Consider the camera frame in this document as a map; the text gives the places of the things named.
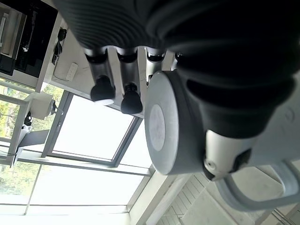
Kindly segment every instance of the robotic arm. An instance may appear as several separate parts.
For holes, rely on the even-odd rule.
[[[123,83],[121,110],[143,110],[137,47],[146,47],[146,139],[152,162],[163,174],[204,171],[210,180],[226,180],[247,166],[257,138],[294,90],[293,74],[300,68],[298,0],[54,3],[90,63],[93,101],[111,104],[115,98],[107,54],[113,46]],[[160,71],[166,50],[176,56],[172,71]],[[232,198],[235,208],[259,209],[245,199],[247,207],[238,205],[241,195]],[[300,194],[264,207],[296,199]]]

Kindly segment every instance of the window frame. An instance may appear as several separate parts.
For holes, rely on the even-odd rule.
[[[101,164],[101,165],[106,165],[109,167],[118,167],[120,164],[120,161],[122,160],[124,154],[126,153],[127,148],[129,147],[133,137],[135,136],[140,124],[142,123],[142,118],[133,116],[134,118],[132,119],[126,133],[124,134],[119,147],[116,150],[116,153],[111,161],[109,160],[101,160],[101,159],[96,159],[92,157],[81,157],[79,155],[71,155],[72,153],[56,153],[54,152],[54,146],[56,144],[56,141],[58,139],[58,136],[60,134],[60,130],[63,126],[64,120],[66,118],[66,115],[68,113],[68,110],[70,108],[70,105],[72,103],[73,96],[75,94],[69,92],[69,91],[64,91],[59,108],[63,110],[63,115],[56,114],[53,124],[51,126],[48,138],[45,143],[44,151],[42,153],[42,158],[45,158],[47,156],[51,157],[57,157],[57,158],[66,158],[66,159],[71,159],[71,160],[77,160],[77,161],[83,161],[83,162],[88,162],[88,163],[95,163],[95,164]]]
[[[143,176],[141,183],[138,185],[137,189],[135,190],[133,196],[130,198],[128,204],[126,205],[127,211],[123,211],[121,213],[130,212],[131,208],[135,204],[136,200],[146,187],[148,181],[151,179],[155,169],[153,165],[150,168],[138,167],[138,166],[131,166],[131,165],[122,165],[120,161],[122,160],[123,156],[125,155],[127,148],[129,147],[132,139],[134,138],[140,124],[142,123],[143,118],[138,116],[133,116],[133,120],[131,121],[126,133],[121,140],[119,147],[117,148],[116,154],[113,157],[113,160],[110,162],[104,160],[94,160],[90,158],[84,157],[72,157],[63,154],[56,154],[52,153],[58,135],[60,133],[60,129],[62,127],[63,121],[65,116],[68,112],[69,106],[71,104],[72,98],[75,94],[64,90],[59,108],[63,109],[64,114],[59,115],[56,114],[54,121],[52,123],[51,129],[48,134],[48,138],[46,140],[43,152],[41,151],[34,151],[34,150],[27,150],[26,147],[20,148],[20,154],[18,156],[18,161],[26,162],[26,163],[34,163],[39,164],[39,171],[36,176],[35,183],[33,185],[30,198],[28,200],[27,205],[25,204],[9,204],[9,203],[0,203],[0,205],[11,205],[11,206],[26,206],[25,212],[23,215],[27,214],[28,208],[31,206],[31,196],[34,192],[36,182],[39,178],[39,173],[43,165],[54,165],[54,166],[63,166],[63,167],[70,167],[70,168],[80,168],[86,170],[97,170],[97,171],[105,171],[111,173],[125,173],[125,174],[133,174]],[[1,138],[0,141],[4,141],[6,143],[10,143],[11,139]],[[0,156],[0,164],[7,165],[6,161],[9,157]],[[82,205],[66,205],[72,207],[82,207]],[[85,207],[95,207],[95,206],[105,206],[105,205],[85,205]]]

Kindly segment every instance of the window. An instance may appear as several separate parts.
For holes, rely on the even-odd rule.
[[[67,91],[59,107],[64,114],[56,114],[42,157],[117,167],[142,122]]]
[[[53,152],[112,160],[132,119],[133,116],[73,96]]]
[[[149,168],[152,161],[148,152],[145,134],[145,124],[141,123],[134,138],[132,139],[121,164]]]
[[[0,165],[0,203],[27,204],[40,165],[18,162]]]
[[[142,179],[131,174],[44,165],[30,203],[127,205]]]
[[[12,169],[0,165],[0,215],[128,212],[152,175],[142,119],[52,85],[44,92],[64,113],[33,119],[33,131],[50,130],[46,143],[24,147]],[[2,138],[0,163],[9,146]]]

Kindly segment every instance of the gray curved handle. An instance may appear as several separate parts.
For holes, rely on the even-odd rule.
[[[300,174],[291,162],[282,161],[272,165],[284,188],[284,194],[275,199],[254,201],[246,197],[237,187],[231,175],[217,181],[221,196],[231,207],[241,211],[274,209],[300,202]]]

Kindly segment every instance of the tree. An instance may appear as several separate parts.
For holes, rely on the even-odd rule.
[[[17,162],[13,168],[2,165],[0,172],[0,194],[30,195],[39,164]]]

